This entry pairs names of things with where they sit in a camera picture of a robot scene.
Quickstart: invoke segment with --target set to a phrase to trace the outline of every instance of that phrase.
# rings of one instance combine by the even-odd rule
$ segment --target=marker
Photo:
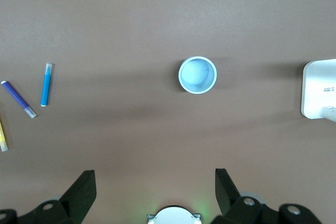
[[[1,122],[0,122],[0,147],[1,147],[1,151],[3,151],[3,152],[8,150],[6,140],[5,140],[4,131],[2,130],[2,127],[1,127]]]
[[[20,104],[21,108],[23,108],[26,113],[30,116],[30,118],[36,117],[34,111],[29,107],[29,105],[22,99],[22,97],[16,92],[16,90],[9,84],[8,81],[2,81],[1,85],[11,94],[15,101]]]
[[[48,104],[49,88],[50,88],[50,81],[51,81],[51,69],[52,69],[52,67],[53,67],[53,64],[47,63],[47,65],[46,65],[46,72],[44,74],[42,95],[41,95],[41,106],[42,107],[45,107]]]

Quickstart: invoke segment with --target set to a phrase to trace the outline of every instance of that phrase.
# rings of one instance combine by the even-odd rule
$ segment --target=white device
[[[301,113],[336,122],[336,59],[309,62],[303,69]]]
[[[200,214],[172,206],[159,211],[156,215],[147,215],[148,224],[202,224]]]

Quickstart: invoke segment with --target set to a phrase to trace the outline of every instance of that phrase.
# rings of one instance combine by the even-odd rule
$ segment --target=cup rim
[[[213,82],[211,83],[211,85],[210,85],[207,89],[205,89],[205,90],[203,90],[203,91],[192,91],[192,90],[188,89],[188,88],[183,84],[183,81],[182,81],[182,70],[183,70],[184,66],[185,66],[188,62],[190,62],[190,61],[192,61],[192,60],[196,60],[196,59],[205,60],[206,62],[208,62],[208,63],[211,65],[211,67],[212,67],[213,70],[214,70],[214,80],[213,80]],[[179,75],[179,81],[180,81],[180,84],[181,84],[182,88],[183,88],[185,91],[187,91],[187,92],[189,92],[189,93],[191,93],[191,94],[203,94],[203,93],[209,91],[209,90],[215,85],[215,82],[216,82],[216,80],[217,80],[217,69],[216,69],[215,65],[213,64],[213,62],[212,62],[211,60],[209,60],[208,58],[205,58],[205,57],[203,57],[203,56],[191,56],[191,57],[189,57],[189,58],[186,58],[186,59],[182,62],[181,66],[180,66],[180,70],[178,71],[178,75]]]

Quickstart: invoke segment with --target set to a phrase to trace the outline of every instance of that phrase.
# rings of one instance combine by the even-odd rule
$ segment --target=black mechanical part
[[[241,197],[226,169],[216,169],[216,199],[222,216],[211,224],[322,224],[306,207],[284,204],[279,212],[251,197]]]
[[[84,171],[59,200],[49,200],[17,217],[12,209],[0,210],[0,224],[79,224],[96,199],[93,170]]]

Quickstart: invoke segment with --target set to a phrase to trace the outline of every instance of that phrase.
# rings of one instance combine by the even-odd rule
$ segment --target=light blue cup
[[[203,94],[214,86],[217,70],[209,59],[193,56],[181,64],[178,75],[182,88],[192,94]]]

